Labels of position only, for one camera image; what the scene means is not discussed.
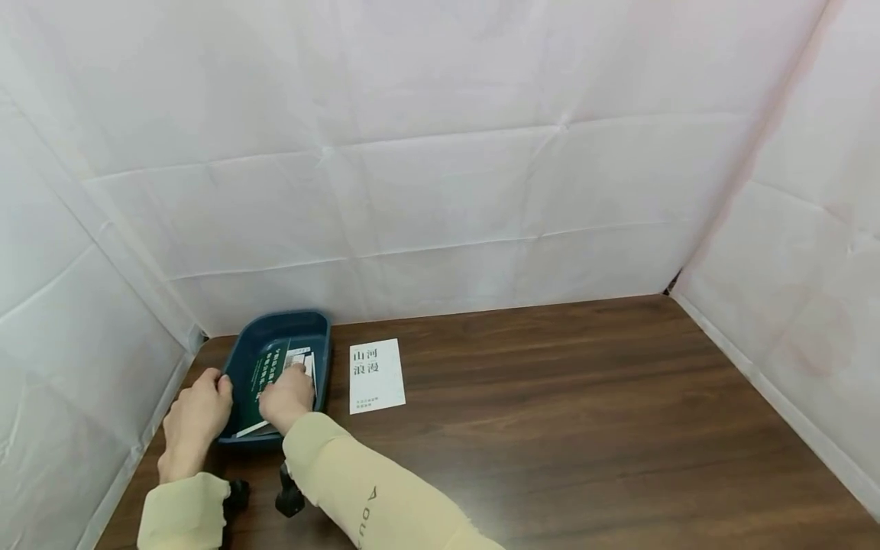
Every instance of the green book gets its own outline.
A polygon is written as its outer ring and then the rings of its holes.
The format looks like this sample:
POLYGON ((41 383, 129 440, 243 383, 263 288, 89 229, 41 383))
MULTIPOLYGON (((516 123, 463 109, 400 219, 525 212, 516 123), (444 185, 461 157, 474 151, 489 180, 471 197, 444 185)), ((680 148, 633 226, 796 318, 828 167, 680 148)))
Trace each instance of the green book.
POLYGON ((306 365, 305 373, 312 377, 314 384, 314 354, 311 348, 292 348, 289 340, 281 340, 272 344, 253 366, 246 402, 239 403, 239 426, 246 426, 236 432, 235 437, 242 437, 259 430, 261 433, 274 431, 269 423, 260 415, 260 394, 268 384, 273 384, 293 363, 306 365))

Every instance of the beige sleeve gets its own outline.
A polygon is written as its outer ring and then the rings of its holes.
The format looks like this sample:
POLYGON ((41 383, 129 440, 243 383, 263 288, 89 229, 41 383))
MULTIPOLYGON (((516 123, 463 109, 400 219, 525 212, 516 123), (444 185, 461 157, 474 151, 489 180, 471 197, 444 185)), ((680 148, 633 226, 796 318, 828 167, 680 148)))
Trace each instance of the beige sleeve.
POLYGON ((141 550, 214 550, 223 542, 229 482, 210 473, 160 485, 143 503, 141 550))
POLYGON ((363 550, 501 550, 443 493, 321 413, 284 438, 290 476, 363 550))

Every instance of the wooden table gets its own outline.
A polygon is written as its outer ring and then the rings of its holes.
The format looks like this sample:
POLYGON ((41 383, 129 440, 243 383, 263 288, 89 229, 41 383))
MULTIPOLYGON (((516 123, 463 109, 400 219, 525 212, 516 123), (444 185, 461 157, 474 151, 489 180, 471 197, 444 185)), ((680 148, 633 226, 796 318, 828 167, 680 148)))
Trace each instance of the wooden table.
MULTIPOLYGON (((444 491, 507 550, 880 548, 880 528, 668 297, 335 326, 327 413, 444 491), (348 414, 348 347, 397 338, 407 404, 348 414)), ((222 367, 205 344, 187 375, 222 367)), ((157 433, 99 548, 134 548, 157 433)), ((229 546, 350 549, 274 509, 280 453, 215 456, 251 483, 229 546)))

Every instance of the plastic tray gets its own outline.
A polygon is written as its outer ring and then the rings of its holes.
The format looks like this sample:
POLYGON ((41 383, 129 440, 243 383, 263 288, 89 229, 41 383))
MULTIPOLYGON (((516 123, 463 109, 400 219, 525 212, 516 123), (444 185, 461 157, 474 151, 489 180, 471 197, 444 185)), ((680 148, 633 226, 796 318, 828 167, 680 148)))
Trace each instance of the plastic tray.
POLYGON ((233 437, 240 430, 238 406, 246 398, 248 381, 260 355, 279 340, 292 339, 298 347, 308 346, 315 354, 315 404, 312 410, 324 410, 327 382, 330 379, 330 322, 320 312, 279 312, 259 317, 245 327, 229 354, 224 372, 232 380, 232 413, 223 433, 217 438, 221 445, 242 450, 279 449, 282 435, 275 432, 260 436, 233 437))

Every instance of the white fabric backdrop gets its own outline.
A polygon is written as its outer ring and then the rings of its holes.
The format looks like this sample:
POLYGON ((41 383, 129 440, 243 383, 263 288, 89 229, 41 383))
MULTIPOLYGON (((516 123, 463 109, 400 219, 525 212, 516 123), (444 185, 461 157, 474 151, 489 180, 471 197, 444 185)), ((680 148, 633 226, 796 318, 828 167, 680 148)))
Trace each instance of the white fabric backdrop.
POLYGON ((832 2, 674 297, 880 517, 880 4, 832 2))
POLYGON ((0 547, 91 548, 191 355, 107 258, 136 264, 2 90, 0 167, 0 547))
POLYGON ((5 24, 45 107, 16 100, 217 335, 658 292, 823 5, 6 0, 5 24))

